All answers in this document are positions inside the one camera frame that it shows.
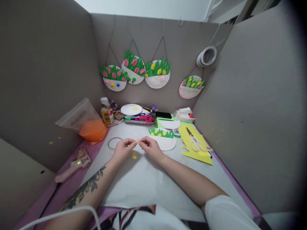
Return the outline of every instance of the forearm tattoo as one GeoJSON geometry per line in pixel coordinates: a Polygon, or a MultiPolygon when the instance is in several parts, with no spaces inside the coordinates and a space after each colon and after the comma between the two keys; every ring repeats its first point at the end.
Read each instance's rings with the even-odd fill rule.
{"type": "Polygon", "coordinates": [[[86,181],[72,196],[64,203],[62,211],[66,209],[72,209],[76,206],[76,201],[79,198],[79,203],[81,203],[84,198],[84,193],[87,193],[91,189],[91,193],[97,188],[96,181],[100,179],[103,175],[103,170],[106,167],[103,166],[97,171],[88,181],[86,181]]]}

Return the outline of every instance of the yellow paper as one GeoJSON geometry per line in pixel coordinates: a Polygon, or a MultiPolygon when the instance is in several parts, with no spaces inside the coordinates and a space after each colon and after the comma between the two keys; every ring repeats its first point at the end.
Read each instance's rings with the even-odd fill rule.
{"type": "Polygon", "coordinates": [[[185,148],[189,151],[189,152],[181,151],[181,154],[212,165],[212,160],[211,160],[210,155],[209,155],[208,150],[207,150],[207,148],[209,148],[209,146],[208,146],[207,142],[205,141],[204,137],[198,133],[195,126],[186,126],[186,125],[181,124],[178,129],[179,129],[179,132],[181,134],[181,139],[183,139],[183,141],[186,145],[185,148]],[[191,137],[190,137],[190,134],[188,133],[188,131],[186,129],[187,127],[190,130],[190,132],[194,135],[194,137],[199,142],[201,142],[202,145],[205,147],[205,150],[206,150],[205,152],[203,152],[201,149],[198,152],[195,152],[192,149],[192,147],[191,147],[191,137]]]}

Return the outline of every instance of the green paper grass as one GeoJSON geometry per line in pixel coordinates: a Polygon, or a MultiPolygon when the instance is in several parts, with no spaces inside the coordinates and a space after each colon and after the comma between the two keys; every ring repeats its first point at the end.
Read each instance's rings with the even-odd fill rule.
{"type": "Polygon", "coordinates": [[[144,77],[145,76],[145,73],[143,74],[140,74],[141,70],[142,69],[145,69],[145,65],[143,64],[143,61],[141,60],[141,58],[138,58],[136,57],[135,55],[133,55],[130,50],[127,50],[126,51],[126,54],[125,54],[125,60],[124,60],[124,65],[126,63],[128,63],[128,66],[125,65],[125,67],[127,67],[128,69],[130,69],[131,71],[133,71],[135,73],[135,69],[138,68],[138,72],[136,73],[137,75],[141,76],[141,77],[144,77]],[[132,65],[132,62],[134,59],[137,59],[137,64],[135,66],[132,65]]]}
{"type": "Polygon", "coordinates": [[[148,131],[149,131],[149,134],[151,136],[161,136],[161,137],[167,137],[167,138],[174,138],[174,133],[170,132],[170,131],[163,131],[161,129],[155,129],[155,128],[149,129],[148,131]]]}
{"type": "Polygon", "coordinates": [[[206,85],[206,82],[203,80],[196,80],[194,76],[191,76],[187,77],[182,85],[189,88],[203,89],[206,85]]]}
{"type": "Polygon", "coordinates": [[[117,69],[116,65],[114,65],[113,67],[110,66],[100,67],[99,71],[102,77],[105,79],[116,80],[116,81],[127,81],[128,79],[127,71],[123,72],[121,69],[117,69]]]}
{"type": "Polygon", "coordinates": [[[172,63],[167,65],[167,60],[164,59],[164,56],[161,60],[161,63],[159,63],[159,59],[156,63],[149,63],[149,61],[146,64],[146,73],[148,77],[152,76],[159,76],[159,75],[167,75],[170,71],[172,63]]]}

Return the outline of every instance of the smartphone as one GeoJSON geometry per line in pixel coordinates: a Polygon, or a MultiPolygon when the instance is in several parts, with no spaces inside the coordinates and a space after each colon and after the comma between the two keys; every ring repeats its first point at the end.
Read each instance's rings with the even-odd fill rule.
{"type": "Polygon", "coordinates": [[[163,112],[156,112],[156,117],[172,119],[172,115],[170,113],[163,113],[163,112]]]}

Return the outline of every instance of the glue bottle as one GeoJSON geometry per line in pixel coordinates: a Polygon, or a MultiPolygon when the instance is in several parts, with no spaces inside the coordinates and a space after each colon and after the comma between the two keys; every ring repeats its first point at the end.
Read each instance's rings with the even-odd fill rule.
{"type": "Polygon", "coordinates": [[[101,115],[103,122],[106,126],[112,125],[114,123],[113,110],[109,106],[109,101],[107,97],[100,98],[102,108],[101,115]]]}

